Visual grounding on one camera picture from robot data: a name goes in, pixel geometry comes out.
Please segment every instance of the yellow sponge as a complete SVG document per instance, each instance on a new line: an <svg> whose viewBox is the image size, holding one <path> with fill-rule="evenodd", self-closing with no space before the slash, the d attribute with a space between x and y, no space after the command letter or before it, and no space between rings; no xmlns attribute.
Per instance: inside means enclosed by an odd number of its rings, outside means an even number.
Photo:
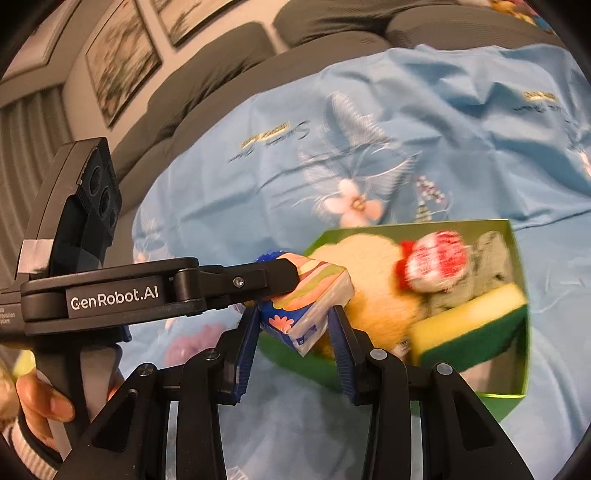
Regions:
<svg viewBox="0 0 591 480"><path fill-rule="evenodd" d="M439 362L464 371L503 353L527 318L527 299L514 283L410 326L415 365Z"/></svg>

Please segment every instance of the camera lens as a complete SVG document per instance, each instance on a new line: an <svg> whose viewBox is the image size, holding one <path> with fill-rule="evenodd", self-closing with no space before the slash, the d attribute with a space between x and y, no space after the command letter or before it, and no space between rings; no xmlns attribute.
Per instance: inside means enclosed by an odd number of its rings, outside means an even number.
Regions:
<svg viewBox="0 0 591 480"><path fill-rule="evenodd" d="M92 196L96 195L100 188L100 179L103 176L103 170L99 166L96 166L95 169L92 171L92 175L90 176L90 194Z"/></svg>
<svg viewBox="0 0 591 480"><path fill-rule="evenodd" d="M105 218L109 205L111 204L111 193L109 187L105 187L103 193L100 195L99 201L99 215L101 218Z"/></svg>

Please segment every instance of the tissue pack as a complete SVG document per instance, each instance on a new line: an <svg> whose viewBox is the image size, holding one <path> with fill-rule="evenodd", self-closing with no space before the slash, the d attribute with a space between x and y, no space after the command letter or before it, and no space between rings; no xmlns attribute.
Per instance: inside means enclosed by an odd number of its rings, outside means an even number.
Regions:
<svg viewBox="0 0 591 480"><path fill-rule="evenodd" d="M344 267L292 253L273 257L291 261L298 268L300 283L286 295L260 302L261 327L304 356L324 335L329 309L344 307L353 297L353 284Z"/></svg>

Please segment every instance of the sleeve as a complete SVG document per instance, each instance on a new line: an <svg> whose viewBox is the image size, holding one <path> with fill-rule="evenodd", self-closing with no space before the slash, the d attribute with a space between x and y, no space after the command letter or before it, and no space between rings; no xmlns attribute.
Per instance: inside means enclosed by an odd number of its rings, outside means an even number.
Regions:
<svg viewBox="0 0 591 480"><path fill-rule="evenodd" d="M22 410L16 420L5 426L3 433L10 448L34 476L39 480L53 480L61 457L31 433Z"/></svg>

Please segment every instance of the gray cushion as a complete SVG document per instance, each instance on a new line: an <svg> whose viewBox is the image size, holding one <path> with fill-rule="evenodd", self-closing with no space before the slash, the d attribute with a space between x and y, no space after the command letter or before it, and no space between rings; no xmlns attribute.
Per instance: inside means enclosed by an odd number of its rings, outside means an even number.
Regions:
<svg viewBox="0 0 591 480"><path fill-rule="evenodd" d="M257 65L228 82L187 115L174 133L169 162L251 96L318 73L334 63L388 48L390 44L377 35L345 32L314 40Z"/></svg>
<svg viewBox="0 0 591 480"><path fill-rule="evenodd" d="M423 5L457 5L456 0L291 0L273 25L292 47L334 33L361 30L384 35L400 12Z"/></svg>
<svg viewBox="0 0 591 480"><path fill-rule="evenodd" d="M168 165L193 145L236 106L257 93L312 75L334 63L390 48L383 38L366 32L347 32L321 38L277 55L231 80L193 108L172 138L154 145L121 180L121 218L105 266L132 262L131 227L139 204Z"/></svg>
<svg viewBox="0 0 591 480"><path fill-rule="evenodd" d="M172 136L195 105L242 72L275 55L265 28L250 22L205 45L152 94L144 116L115 148L121 181L153 145Z"/></svg>
<svg viewBox="0 0 591 480"><path fill-rule="evenodd" d="M438 50L519 48L536 43L564 47L556 35L510 15L451 5L413 8L397 15L388 25L386 38L395 47L426 44Z"/></svg>
<svg viewBox="0 0 591 480"><path fill-rule="evenodd" d="M152 184L164 171L165 165L168 165L166 158L171 143L172 138L167 138L155 144L119 182L119 189L123 197L121 215L125 215L142 202Z"/></svg>

